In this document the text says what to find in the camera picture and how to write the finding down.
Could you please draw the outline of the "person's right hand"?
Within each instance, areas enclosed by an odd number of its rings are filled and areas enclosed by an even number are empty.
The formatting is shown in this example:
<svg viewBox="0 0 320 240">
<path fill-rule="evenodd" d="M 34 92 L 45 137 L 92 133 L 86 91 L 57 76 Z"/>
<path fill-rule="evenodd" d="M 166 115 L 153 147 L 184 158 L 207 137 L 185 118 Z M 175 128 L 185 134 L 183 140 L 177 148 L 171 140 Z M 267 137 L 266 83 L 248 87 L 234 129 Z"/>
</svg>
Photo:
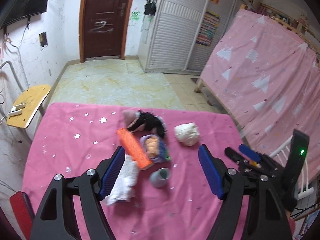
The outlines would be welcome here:
<svg viewBox="0 0 320 240">
<path fill-rule="evenodd" d="M 291 235 L 293 236 L 293 234 L 295 232 L 295 229 L 296 229 L 295 221 L 290 217 L 291 216 L 291 212 L 290 211 L 286 211 L 286 216 L 287 216 L 287 220 L 289 222 Z"/>
</svg>

